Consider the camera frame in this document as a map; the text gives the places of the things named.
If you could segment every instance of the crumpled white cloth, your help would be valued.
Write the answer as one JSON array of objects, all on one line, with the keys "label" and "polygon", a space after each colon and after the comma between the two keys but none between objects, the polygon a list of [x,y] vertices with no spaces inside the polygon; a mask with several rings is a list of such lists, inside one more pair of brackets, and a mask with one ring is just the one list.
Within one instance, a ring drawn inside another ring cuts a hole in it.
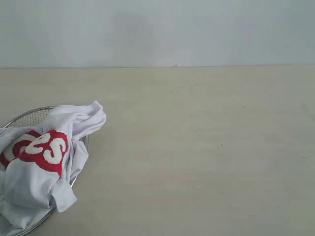
[{"label": "crumpled white cloth", "polygon": [[80,139],[105,122],[103,107],[95,101],[89,106],[58,106],[37,127],[0,129],[0,153],[7,155],[12,151],[6,148],[21,135],[31,130],[42,134],[0,170],[0,236],[21,232],[52,207],[63,212],[77,200],[70,180],[88,158]]}]

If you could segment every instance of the white backdrop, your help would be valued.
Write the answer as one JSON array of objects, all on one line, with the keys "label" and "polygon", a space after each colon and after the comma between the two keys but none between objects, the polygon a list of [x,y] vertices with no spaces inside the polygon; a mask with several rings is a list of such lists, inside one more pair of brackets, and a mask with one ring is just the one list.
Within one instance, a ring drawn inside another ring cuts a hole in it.
[{"label": "white backdrop", "polygon": [[0,67],[315,63],[314,0],[0,0]]}]

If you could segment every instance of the beige tabletop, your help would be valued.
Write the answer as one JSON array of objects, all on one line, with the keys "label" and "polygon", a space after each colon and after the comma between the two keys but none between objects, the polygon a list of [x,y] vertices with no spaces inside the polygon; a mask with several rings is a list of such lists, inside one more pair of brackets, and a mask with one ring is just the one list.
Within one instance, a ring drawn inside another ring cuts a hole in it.
[{"label": "beige tabletop", "polygon": [[0,122],[99,101],[78,201],[33,236],[311,236],[315,66],[2,69]]}]

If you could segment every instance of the wire mesh basket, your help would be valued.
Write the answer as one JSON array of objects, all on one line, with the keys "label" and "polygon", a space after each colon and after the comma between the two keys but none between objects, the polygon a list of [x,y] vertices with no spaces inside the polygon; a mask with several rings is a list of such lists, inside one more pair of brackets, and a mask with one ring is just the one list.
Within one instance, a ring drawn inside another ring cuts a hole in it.
[{"label": "wire mesh basket", "polygon": [[[23,126],[36,126],[41,124],[50,111],[54,108],[55,106],[49,106],[49,107],[40,107],[36,108],[33,110],[30,110],[28,112],[25,112],[23,114],[20,114],[19,116],[15,117],[9,123],[7,123],[4,128],[9,128],[9,127],[23,127]],[[89,144],[89,136],[85,136],[82,139],[80,139],[86,149],[88,149],[88,144]],[[70,181],[70,186],[72,187],[74,182],[76,180],[76,177]],[[25,229],[23,232],[20,232],[18,234],[15,234],[14,236],[25,236],[29,234],[31,231],[42,225],[46,220],[48,220],[56,211],[56,208],[52,208],[43,218],[41,218],[36,224],[32,225],[31,227]]]}]

